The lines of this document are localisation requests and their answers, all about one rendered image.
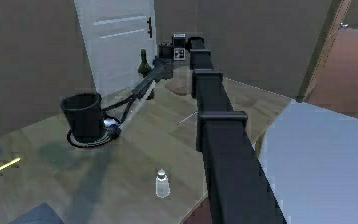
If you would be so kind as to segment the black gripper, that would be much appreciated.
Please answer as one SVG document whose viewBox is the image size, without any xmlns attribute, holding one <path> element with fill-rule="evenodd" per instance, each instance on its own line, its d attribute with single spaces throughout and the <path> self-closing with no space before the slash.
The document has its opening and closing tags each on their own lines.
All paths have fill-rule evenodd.
<svg viewBox="0 0 358 224">
<path fill-rule="evenodd" d="M 154 90 L 154 81 L 160 81 L 162 79 L 168 80 L 173 77 L 173 45 L 170 42 L 161 42 L 158 45 L 158 51 L 155 59 L 153 60 L 153 65 L 158 66 L 158 68 L 154 68 L 150 71 L 147 76 L 131 91 L 131 94 L 127 98 L 103 108 L 103 111 L 110 111 L 114 108 L 125 105 L 125 109 L 119 119 L 121 122 L 121 130 L 131 118 L 133 113 L 137 112 L 146 101 L 146 98 L 148 97 L 147 94 L 150 94 L 152 89 Z"/>
</svg>

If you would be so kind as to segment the black mug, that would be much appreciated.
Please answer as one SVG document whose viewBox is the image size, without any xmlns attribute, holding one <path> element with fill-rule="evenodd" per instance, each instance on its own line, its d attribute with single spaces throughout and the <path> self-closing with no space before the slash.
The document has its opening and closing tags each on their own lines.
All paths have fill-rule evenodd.
<svg viewBox="0 0 358 224">
<path fill-rule="evenodd" d="M 77 142 L 92 143 L 104 136 L 101 96 L 98 93 L 79 93 L 66 97 L 60 107 Z"/>
</svg>

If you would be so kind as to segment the green glass bottle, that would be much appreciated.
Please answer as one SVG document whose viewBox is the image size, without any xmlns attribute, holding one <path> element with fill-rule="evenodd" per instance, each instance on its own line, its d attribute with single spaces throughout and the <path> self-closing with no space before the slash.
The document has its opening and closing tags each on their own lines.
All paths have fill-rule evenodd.
<svg viewBox="0 0 358 224">
<path fill-rule="evenodd" d="M 141 49 L 140 51 L 140 56 L 141 56 L 141 63 L 139 65 L 138 68 L 138 73 L 142 76 L 142 78 L 146 78 L 148 73 L 152 70 L 151 66 L 148 64 L 147 62 L 147 54 L 146 54 L 146 50 L 145 49 Z M 146 95 L 147 90 L 150 86 L 145 86 L 145 88 L 143 89 L 143 91 L 141 92 L 141 95 L 139 97 L 139 99 L 141 99 L 143 96 Z M 150 94 L 147 94 L 148 97 L 146 98 L 146 100 L 152 100 L 155 97 L 155 93 L 154 90 L 152 89 L 152 91 L 150 92 Z"/>
</svg>

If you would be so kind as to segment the brown flat patch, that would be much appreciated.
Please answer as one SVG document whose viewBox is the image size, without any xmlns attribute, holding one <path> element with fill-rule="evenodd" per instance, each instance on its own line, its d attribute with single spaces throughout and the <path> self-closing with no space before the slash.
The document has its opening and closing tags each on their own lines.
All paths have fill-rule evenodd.
<svg viewBox="0 0 358 224">
<path fill-rule="evenodd" d="M 186 96 L 191 92 L 191 82 L 188 79 L 173 79 L 165 87 L 178 96 Z"/>
</svg>

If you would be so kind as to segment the white room door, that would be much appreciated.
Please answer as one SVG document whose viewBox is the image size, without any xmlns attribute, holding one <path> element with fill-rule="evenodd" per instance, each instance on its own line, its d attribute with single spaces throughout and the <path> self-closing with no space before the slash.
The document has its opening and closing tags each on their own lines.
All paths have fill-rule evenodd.
<svg viewBox="0 0 358 224">
<path fill-rule="evenodd" d="M 74 0 L 96 91 L 103 96 L 137 84 L 140 51 L 156 52 L 154 0 Z M 153 38 L 147 33 L 152 17 Z"/>
</svg>

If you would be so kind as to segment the thin silver knife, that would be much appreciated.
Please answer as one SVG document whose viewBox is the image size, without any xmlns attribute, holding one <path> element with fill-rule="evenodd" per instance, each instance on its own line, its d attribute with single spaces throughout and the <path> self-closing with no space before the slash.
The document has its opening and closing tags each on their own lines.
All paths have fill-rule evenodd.
<svg viewBox="0 0 358 224">
<path fill-rule="evenodd" d="M 187 121 L 188 119 L 190 119 L 191 117 L 193 117 L 194 115 L 196 115 L 198 113 L 198 111 L 193 112 L 192 114 L 188 115 L 187 117 L 183 118 L 182 120 L 180 120 L 177 125 L 180 125 L 182 123 L 184 123 L 185 121 Z"/>
</svg>

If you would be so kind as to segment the dark plate with red rim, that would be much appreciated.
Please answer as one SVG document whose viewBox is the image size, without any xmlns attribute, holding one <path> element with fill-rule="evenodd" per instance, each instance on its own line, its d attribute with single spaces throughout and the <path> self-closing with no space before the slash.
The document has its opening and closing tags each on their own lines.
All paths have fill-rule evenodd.
<svg viewBox="0 0 358 224">
<path fill-rule="evenodd" d="M 80 143 L 75 139 L 75 137 L 72 134 L 72 131 L 69 130 L 66 136 L 67 142 L 75 148 L 89 150 L 89 149 L 101 147 L 107 143 L 110 143 L 113 140 L 116 140 L 122 132 L 120 128 L 121 126 L 120 120 L 115 117 L 107 116 L 104 119 L 103 123 L 105 126 L 105 133 L 104 136 L 101 137 L 99 140 L 88 142 L 88 143 Z"/>
</svg>

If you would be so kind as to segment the clear salt shaker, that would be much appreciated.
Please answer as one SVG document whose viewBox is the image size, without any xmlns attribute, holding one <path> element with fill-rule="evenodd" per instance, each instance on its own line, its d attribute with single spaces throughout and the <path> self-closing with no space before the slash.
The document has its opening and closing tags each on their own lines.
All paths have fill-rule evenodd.
<svg viewBox="0 0 358 224">
<path fill-rule="evenodd" d="M 166 172 L 160 169 L 156 176 L 156 195 L 165 198 L 170 195 L 170 184 Z"/>
</svg>

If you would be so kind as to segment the yellow pencil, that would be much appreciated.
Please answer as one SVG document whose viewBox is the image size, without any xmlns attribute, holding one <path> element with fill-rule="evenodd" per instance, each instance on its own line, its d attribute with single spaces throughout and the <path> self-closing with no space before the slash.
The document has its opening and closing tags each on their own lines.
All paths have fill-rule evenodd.
<svg viewBox="0 0 358 224">
<path fill-rule="evenodd" d="M 21 161 L 21 158 L 18 157 L 18 158 L 15 158 L 15 159 L 7 162 L 7 163 L 4 163 L 3 165 L 0 166 L 0 171 L 2 171 L 4 169 L 6 169 L 6 168 L 18 163 L 19 161 Z"/>
</svg>

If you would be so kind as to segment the dark blue flat object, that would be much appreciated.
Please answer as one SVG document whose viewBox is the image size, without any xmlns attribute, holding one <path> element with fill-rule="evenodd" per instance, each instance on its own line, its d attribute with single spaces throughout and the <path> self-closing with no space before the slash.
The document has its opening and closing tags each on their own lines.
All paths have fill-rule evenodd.
<svg viewBox="0 0 358 224">
<path fill-rule="evenodd" d="M 8 224 L 65 224 L 59 215 L 47 203 L 39 204 L 33 209 L 15 218 Z"/>
</svg>

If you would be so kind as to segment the pale blue flat block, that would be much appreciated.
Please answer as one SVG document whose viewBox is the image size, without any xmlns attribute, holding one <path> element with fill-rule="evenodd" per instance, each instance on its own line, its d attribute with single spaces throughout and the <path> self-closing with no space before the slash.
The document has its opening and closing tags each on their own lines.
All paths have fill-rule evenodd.
<svg viewBox="0 0 358 224">
<path fill-rule="evenodd" d="M 287 224 L 358 224 L 358 119 L 292 102 L 260 162 Z"/>
</svg>

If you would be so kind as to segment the brown room door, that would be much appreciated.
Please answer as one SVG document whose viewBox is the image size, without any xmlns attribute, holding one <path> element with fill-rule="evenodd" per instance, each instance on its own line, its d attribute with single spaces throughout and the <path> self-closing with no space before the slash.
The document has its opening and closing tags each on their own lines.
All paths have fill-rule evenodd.
<svg viewBox="0 0 358 224">
<path fill-rule="evenodd" d="M 306 103 L 358 119 L 358 29 L 343 29 Z"/>
</svg>

